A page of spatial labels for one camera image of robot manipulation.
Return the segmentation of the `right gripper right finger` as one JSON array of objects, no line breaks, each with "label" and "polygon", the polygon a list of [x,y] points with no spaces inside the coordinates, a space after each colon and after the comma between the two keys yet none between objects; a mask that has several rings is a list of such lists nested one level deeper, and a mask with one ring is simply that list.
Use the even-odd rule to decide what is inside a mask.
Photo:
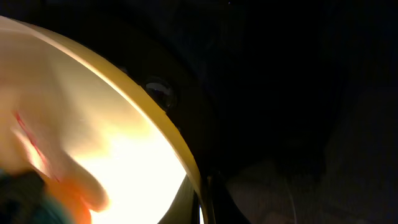
[{"label": "right gripper right finger", "polygon": [[208,177],[208,192],[216,224],[250,224],[235,204],[224,180],[219,175]]}]

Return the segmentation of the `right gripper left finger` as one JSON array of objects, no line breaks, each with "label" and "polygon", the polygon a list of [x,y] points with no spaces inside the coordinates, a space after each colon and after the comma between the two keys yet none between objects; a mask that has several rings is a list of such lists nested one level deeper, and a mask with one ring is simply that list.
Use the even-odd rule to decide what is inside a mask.
[{"label": "right gripper left finger", "polygon": [[158,224],[199,224],[199,201],[186,175],[178,192]]}]

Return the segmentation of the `yellow plate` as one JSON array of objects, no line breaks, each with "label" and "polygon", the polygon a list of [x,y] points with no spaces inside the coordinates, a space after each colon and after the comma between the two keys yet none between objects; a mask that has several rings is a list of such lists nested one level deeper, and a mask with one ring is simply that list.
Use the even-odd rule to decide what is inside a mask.
[{"label": "yellow plate", "polygon": [[74,223],[158,223],[201,176],[165,112],[125,73],[50,30],[1,18],[1,171],[34,171]]}]

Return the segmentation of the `green yellow sponge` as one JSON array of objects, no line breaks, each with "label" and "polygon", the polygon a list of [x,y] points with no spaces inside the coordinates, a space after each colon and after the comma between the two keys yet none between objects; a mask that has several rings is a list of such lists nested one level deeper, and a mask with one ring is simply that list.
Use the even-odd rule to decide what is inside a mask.
[{"label": "green yellow sponge", "polygon": [[1,224],[73,224],[66,208],[45,193],[34,171],[11,175],[1,171]]}]

